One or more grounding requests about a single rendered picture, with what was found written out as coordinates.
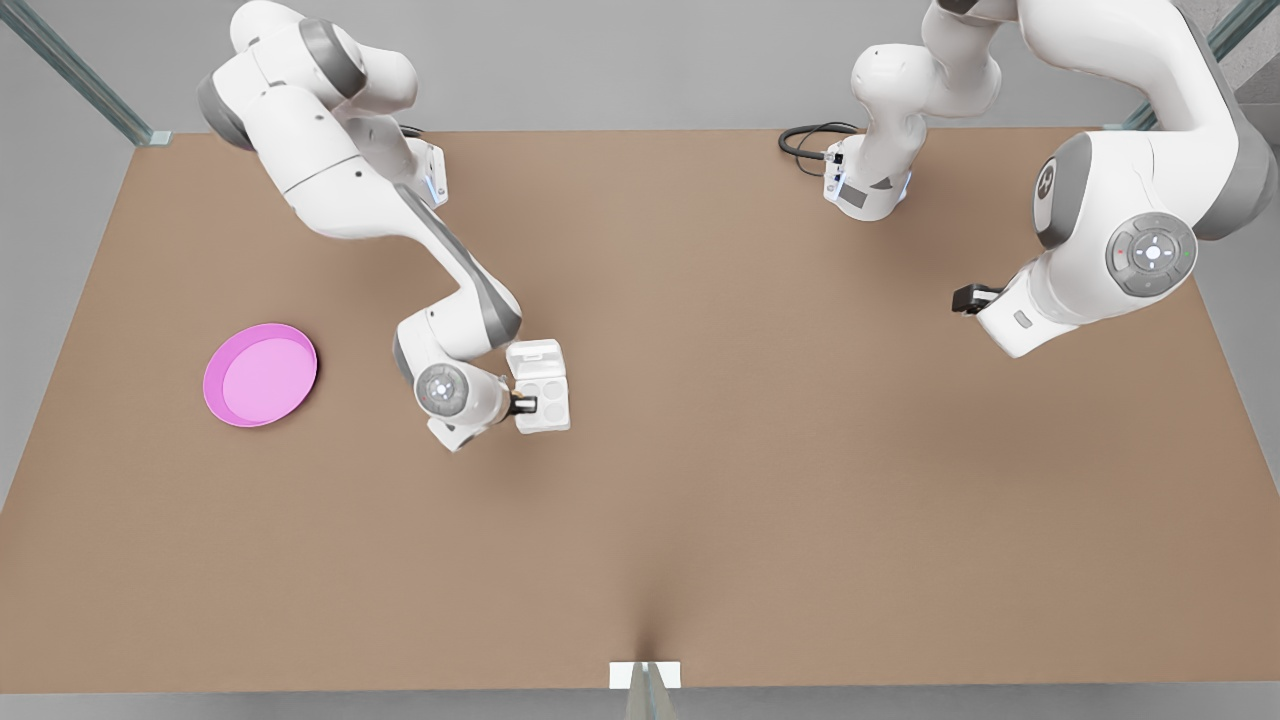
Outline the white egg box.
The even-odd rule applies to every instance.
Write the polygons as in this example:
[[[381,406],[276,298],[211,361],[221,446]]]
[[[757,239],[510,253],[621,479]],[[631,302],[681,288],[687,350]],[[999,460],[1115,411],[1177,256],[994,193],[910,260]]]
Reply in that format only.
[[[538,413],[512,415],[521,434],[571,428],[570,388],[563,350],[556,340],[518,341],[507,346],[515,378],[512,395],[538,397]]]

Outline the pink round plate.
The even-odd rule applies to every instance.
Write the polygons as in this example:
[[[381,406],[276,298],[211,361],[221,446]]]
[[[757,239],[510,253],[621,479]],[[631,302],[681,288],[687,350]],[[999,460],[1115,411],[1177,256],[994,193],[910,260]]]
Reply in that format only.
[[[317,351],[297,328],[265,323],[225,340],[202,380],[209,411],[232,427],[264,427],[293,413],[317,379]]]

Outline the silver frame post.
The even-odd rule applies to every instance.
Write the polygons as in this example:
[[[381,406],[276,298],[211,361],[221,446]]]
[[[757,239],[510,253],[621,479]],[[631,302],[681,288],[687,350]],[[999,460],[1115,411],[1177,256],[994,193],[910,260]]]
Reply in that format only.
[[[1116,76],[1133,82],[1146,102],[1106,129],[1194,129],[1211,123],[1212,111],[1226,113],[1224,108],[1235,102],[1234,90],[1222,78],[1219,61],[1268,17],[1276,14],[1280,19],[1280,0],[1222,1],[1229,9],[1207,35],[1181,6],[1160,13],[1161,28],[1151,31],[1151,59],[1146,60],[1143,47],[1137,47],[1133,73]]]
[[[152,128],[26,0],[0,0],[0,20],[136,147],[172,142],[170,131]]]
[[[623,720],[678,720],[671,688],[680,688],[681,664],[609,662],[609,688],[626,689]]]

